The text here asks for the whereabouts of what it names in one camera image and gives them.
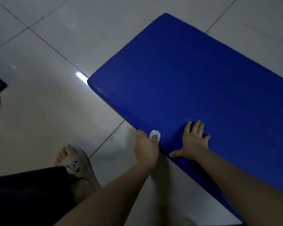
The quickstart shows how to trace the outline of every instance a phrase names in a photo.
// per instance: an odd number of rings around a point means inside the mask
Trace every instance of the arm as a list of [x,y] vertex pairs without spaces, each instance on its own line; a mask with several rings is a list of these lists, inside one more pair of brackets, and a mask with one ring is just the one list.
[[136,135],[135,153],[138,162],[68,212],[55,226],[121,226],[125,224],[159,156],[157,136],[153,136],[150,141],[141,130],[138,130]]
[[204,124],[196,121],[189,132],[191,124],[189,121],[185,127],[183,148],[171,152],[170,156],[196,160],[221,188],[247,225],[283,225],[283,193],[210,151],[210,136],[202,138]]

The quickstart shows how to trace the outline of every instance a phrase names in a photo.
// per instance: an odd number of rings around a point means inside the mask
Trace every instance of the hand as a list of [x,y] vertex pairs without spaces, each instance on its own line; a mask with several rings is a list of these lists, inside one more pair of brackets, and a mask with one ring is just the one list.
[[144,163],[153,169],[157,163],[159,156],[159,147],[157,135],[152,136],[152,140],[149,140],[147,134],[142,130],[136,131],[135,140],[135,155],[139,163]]
[[190,132],[191,124],[192,122],[189,121],[184,129],[182,136],[183,147],[180,150],[171,152],[171,158],[183,156],[195,160],[194,155],[197,151],[208,150],[208,140],[211,136],[207,135],[202,138],[204,124],[200,120],[196,121]]

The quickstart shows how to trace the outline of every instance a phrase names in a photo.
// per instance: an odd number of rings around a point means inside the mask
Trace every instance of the forearm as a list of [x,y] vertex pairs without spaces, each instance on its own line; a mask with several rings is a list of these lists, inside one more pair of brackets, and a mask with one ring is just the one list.
[[212,151],[195,153],[247,225],[283,225],[283,193],[258,181]]
[[56,225],[124,225],[151,171],[146,164],[137,163],[72,209]]

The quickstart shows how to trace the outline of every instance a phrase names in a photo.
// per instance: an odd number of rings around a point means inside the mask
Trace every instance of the floor tile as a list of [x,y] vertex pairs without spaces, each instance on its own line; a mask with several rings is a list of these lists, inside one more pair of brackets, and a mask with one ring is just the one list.
[[283,43],[227,16],[208,35],[283,77]]
[[[125,121],[90,158],[101,186],[136,163],[135,132]],[[186,216],[197,225],[240,223],[193,179],[161,155],[152,176],[143,186],[126,225],[158,225],[158,206],[165,205],[169,208],[169,220],[176,225]]]
[[237,0],[224,16],[283,43],[283,0]]
[[29,29],[0,47],[0,175],[53,166],[67,143],[91,156],[121,124],[77,72]]
[[0,5],[0,45],[25,28],[24,24]]
[[40,20],[68,0],[0,0],[8,11],[27,26]]
[[206,31],[233,1],[72,0],[32,30],[91,76],[163,13]]

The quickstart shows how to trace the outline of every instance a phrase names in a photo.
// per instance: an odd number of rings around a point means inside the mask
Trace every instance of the blue padded surface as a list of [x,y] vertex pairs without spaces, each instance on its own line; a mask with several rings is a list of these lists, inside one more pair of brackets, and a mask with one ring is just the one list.
[[[212,151],[283,191],[283,78],[196,28],[163,14],[88,84],[136,129],[159,130],[166,155],[200,119]],[[171,160],[238,216],[196,162]]]

